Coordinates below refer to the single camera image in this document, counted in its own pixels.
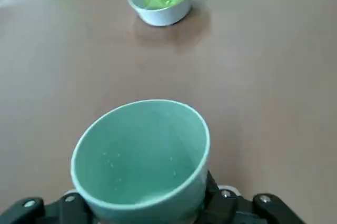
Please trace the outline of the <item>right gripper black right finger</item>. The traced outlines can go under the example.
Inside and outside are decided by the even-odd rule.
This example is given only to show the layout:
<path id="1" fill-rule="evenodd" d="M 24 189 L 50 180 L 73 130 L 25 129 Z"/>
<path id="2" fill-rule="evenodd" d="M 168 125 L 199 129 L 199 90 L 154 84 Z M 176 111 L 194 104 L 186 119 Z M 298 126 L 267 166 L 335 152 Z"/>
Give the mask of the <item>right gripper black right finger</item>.
<path id="1" fill-rule="evenodd" d="M 221 189 L 211 173 L 207 173 L 204 207 L 195 223 L 199 224 L 304 224 L 304 221 L 278 196 L 256 194 L 251 200 Z"/>

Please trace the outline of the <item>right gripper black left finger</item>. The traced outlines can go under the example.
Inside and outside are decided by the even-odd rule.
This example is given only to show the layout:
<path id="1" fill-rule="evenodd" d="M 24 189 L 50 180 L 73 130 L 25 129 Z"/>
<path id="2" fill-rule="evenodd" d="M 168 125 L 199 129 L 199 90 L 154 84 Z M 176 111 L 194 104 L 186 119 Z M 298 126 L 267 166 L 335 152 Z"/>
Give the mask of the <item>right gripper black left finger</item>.
<path id="1" fill-rule="evenodd" d="M 1 223 L 94 223 L 95 217 L 85 200 L 71 192 L 45 204 L 39 197 L 20 199 L 1 214 Z"/>

